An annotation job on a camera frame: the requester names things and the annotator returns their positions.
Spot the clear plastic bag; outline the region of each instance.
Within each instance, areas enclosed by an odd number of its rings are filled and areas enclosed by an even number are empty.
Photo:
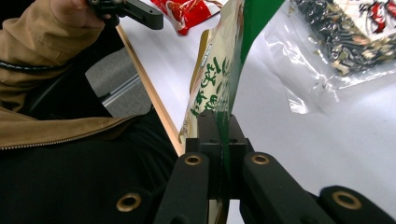
[[[323,0],[311,2],[319,5],[328,3]],[[362,42],[364,45],[351,48],[351,39],[364,37],[354,30],[355,27],[349,27],[347,32],[339,29],[324,35],[323,29],[334,29],[336,24],[326,26],[314,23],[312,18],[310,20],[299,10],[298,4],[285,2],[256,40],[263,43],[260,46],[265,53],[264,63],[284,83],[292,112],[305,114],[323,111],[333,103],[351,98],[350,90],[358,84],[396,72],[396,62],[393,60],[396,53],[392,44],[394,35],[386,35],[369,43]],[[305,13],[312,15],[315,10]],[[331,18],[329,11],[318,13],[319,16],[332,21],[339,19]],[[344,39],[338,42],[332,39],[339,36]],[[375,62],[373,57],[371,61],[370,57],[362,61],[359,57],[373,51],[372,45],[383,52],[375,56]]]

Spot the snack bag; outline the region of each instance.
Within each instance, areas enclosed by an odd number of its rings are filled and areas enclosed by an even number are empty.
[[[341,76],[396,58],[393,0],[291,0]]]
[[[180,35],[220,11],[227,0],[151,0]]]
[[[203,32],[180,132],[183,144],[186,138],[197,137],[197,116],[204,110],[213,110],[223,145],[227,145],[228,121],[242,67],[256,36],[282,3],[283,0],[229,1],[221,9],[219,24]]]

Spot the white table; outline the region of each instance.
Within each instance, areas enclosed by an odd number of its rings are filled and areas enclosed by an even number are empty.
[[[161,31],[128,18],[120,22],[121,36],[179,154],[177,136],[200,34],[218,20],[192,28],[188,36],[177,36],[167,19]],[[396,77],[378,80],[392,84],[337,104],[327,114],[292,114],[283,84],[257,63],[264,60],[255,52],[257,44],[248,55],[233,108],[255,150],[273,155],[314,194],[332,185],[351,188],[396,218]],[[242,223],[237,209],[233,203],[229,223]]]

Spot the black metal bracket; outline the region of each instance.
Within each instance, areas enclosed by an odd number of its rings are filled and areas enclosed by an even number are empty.
[[[139,0],[87,0],[96,16],[103,19],[106,25],[116,26],[119,17],[128,16],[152,30],[163,28],[163,14]]]
[[[208,201],[224,198],[240,200],[248,224],[396,223],[352,189],[333,186],[318,197],[310,194],[274,157],[253,150],[234,116],[229,128],[232,166],[226,176],[214,114],[204,111],[198,116],[198,138],[190,140],[186,154],[177,160],[156,224],[208,223]]]

